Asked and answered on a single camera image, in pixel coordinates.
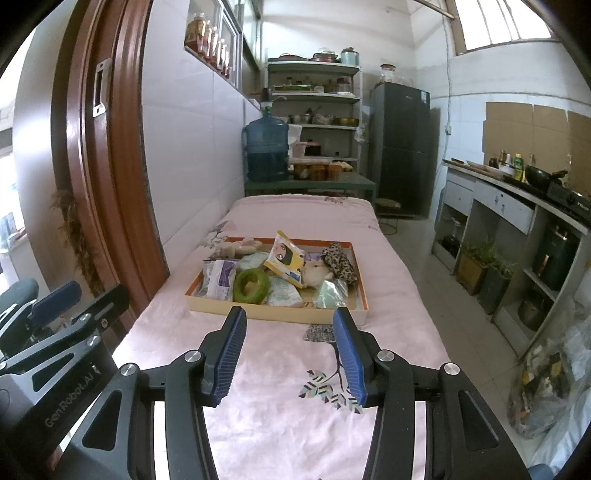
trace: water jug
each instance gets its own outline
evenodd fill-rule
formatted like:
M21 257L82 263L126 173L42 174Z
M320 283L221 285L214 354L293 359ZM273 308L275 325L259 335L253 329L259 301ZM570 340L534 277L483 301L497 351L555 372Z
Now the water jug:
M277 181L289 178L287 171L288 125L271 116L271 92L261 94L262 118L250 122L242 132L250 181Z

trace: tile floor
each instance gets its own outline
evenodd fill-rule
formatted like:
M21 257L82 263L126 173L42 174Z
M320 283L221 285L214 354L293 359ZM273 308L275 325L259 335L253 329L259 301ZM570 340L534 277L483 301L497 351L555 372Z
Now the tile floor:
M413 276L450 359L464 369L478 388L527 465L541 437L523 439L507 420L509 389L519 371L513 349L490 322L476 297L468 295L431 255L435 234L432 221L401 219L395 235L388 235L392 229L387 226L382 231Z

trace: pink bedsheet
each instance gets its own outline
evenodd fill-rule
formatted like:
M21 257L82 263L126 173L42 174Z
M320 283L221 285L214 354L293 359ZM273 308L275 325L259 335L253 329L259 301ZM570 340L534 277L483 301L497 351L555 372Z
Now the pink bedsheet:
M367 201L249 197L238 200L224 220L228 222L217 237L273 237L281 229L292 238L352 242L369 303L363 329L412 364L438 368L449 361L410 273L380 232ZM146 369L167 364L199 347L207 332L220 327L222 316L191 312L183 298L210 253L210 248L198 247L172 273L117 348L118 365L134 362ZM329 377L337 370L333 346L304 340L307 330L307 325L248 319L230 393L218 408L204 408L220 479L361 479L376 409L354 413L354 402L340 389L338 375L327 382L332 397L328 403L314 387L303 388L308 381L317 386L322 374ZM309 398L300 397L301 392L308 392ZM425 456L422 404L417 404L416 418L413 478L419 479ZM161 423L156 430L157 472L166 478Z

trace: wooden door frame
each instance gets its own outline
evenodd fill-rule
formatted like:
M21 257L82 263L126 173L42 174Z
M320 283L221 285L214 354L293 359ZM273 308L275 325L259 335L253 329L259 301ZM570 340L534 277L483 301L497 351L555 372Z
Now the wooden door frame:
M80 223L105 287L122 283L127 329L168 276L145 172L141 68L151 0L87 0L70 68L67 142ZM93 116L96 65L111 58L106 113Z

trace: black refrigerator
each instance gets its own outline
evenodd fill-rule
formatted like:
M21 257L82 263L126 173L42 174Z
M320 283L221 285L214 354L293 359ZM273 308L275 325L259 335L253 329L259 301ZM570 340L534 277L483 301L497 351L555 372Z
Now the black refrigerator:
M424 215L430 203L429 93L385 82L371 92L369 179L378 198L396 200L402 215Z

